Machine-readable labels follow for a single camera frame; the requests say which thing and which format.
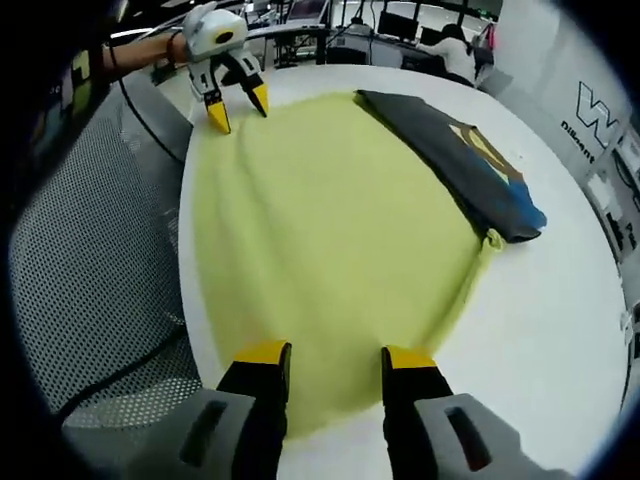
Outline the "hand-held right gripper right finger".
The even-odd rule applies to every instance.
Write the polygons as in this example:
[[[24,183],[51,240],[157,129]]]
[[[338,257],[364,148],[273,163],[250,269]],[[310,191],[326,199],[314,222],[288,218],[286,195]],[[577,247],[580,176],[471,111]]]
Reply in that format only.
[[[383,433],[395,479],[534,479],[538,466],[507,422],[452,391],[435,360],[381,349]]]

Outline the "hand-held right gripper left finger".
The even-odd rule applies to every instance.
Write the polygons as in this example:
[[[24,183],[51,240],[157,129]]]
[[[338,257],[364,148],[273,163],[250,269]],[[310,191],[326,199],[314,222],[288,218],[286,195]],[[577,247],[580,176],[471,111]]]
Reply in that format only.
[[[172,466],[182,479],[274,479],[287,433],[292,345],[238,352],[217,387],[168,417]]]

